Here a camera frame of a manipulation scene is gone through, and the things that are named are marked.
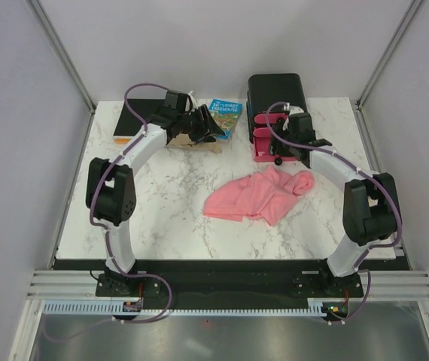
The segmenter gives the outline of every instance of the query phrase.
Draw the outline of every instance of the white wall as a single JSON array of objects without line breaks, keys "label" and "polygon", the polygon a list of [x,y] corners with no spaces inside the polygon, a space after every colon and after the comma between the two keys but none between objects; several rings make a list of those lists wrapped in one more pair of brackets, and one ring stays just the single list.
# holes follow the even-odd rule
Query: white wall
[{"label": "white wall", "polygon": [[409,258],[429,271],[429,2],[365,110],[382,164],[397,182]]},{"label": "white wall", "polygon": [[410,0],[41,0],[90,95],[162,83],[246,97],[295,71],[307,96],[357,98]]},{"label": "white wall", "polygon": [[23,0],[0,0],[0,360],[45,267],[89,114]]}]

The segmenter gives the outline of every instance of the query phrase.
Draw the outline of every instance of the folded fabric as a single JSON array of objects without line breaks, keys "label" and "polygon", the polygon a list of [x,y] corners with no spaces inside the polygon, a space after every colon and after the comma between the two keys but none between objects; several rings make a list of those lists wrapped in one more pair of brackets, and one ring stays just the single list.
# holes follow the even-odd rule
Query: folded fabric
[{"label": "folded fabric", "polygon": [[309,171],[289,175],[271,165],[263,173],[232,180],[211,194],[205,202],[207,217],[235,220],[264,218],[275,225],[298,202],[298,197],[315,185]]}]

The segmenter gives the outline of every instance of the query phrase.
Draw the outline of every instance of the pink towel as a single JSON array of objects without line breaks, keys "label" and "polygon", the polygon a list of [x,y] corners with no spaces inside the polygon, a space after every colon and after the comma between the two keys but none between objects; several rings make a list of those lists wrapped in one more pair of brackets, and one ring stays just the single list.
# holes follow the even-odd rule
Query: pink towel
[{"label": "pink towel", "polygon": [[235,220],[264,218],[275,225],[315,185],[309,171],[289,175],[271,165],[263,173],[232,180],[211,194],[205,202],[207,217]]}]

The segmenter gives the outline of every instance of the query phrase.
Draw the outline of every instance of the gray floor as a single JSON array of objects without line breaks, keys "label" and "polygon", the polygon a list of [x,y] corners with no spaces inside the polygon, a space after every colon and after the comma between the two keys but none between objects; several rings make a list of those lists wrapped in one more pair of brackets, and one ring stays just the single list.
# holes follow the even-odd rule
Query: gray floor
[{"label": "gray floor", "polygon": [[[44,317],[49,335],[59,338],[102,319]],[[147,325],[106,323],[66,344],[38,336],[37,345],[42,361],[429,360],[415,304],[368,304],[344,326],[296,317],[169,317]]]}]

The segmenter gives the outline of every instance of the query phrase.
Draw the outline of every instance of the marble surface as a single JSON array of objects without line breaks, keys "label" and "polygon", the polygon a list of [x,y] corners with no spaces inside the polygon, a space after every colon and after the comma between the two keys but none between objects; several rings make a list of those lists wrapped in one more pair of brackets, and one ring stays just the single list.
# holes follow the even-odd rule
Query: marble surface
[{"label": "marble surface", "polygon": [[[132,249],[141,259],[323,259],[343,235],[342,193],[320,174],[316,185],[300,198],[274,227],[263,220],[241,223],[207,218],[207,197],[227,181],[261,171],[269,163],[253,162],[245,113],[221,154],[165,148],[155,153],[135,176],[137,206],[130,220]],[[307,99],[319,138],[330,140],[340,153],[368,168],[357,124],[347,98]],[[122,146],[112,134],[122,102],[100,102],[69,205],[58,259],[103,259],[102,231],[89,224],[84,204],[87,169],[94,157],[108,158]],[[299,162],[280,169],[295,174]],[[369,258],[394,258],[393,249],[377,249]]]}]

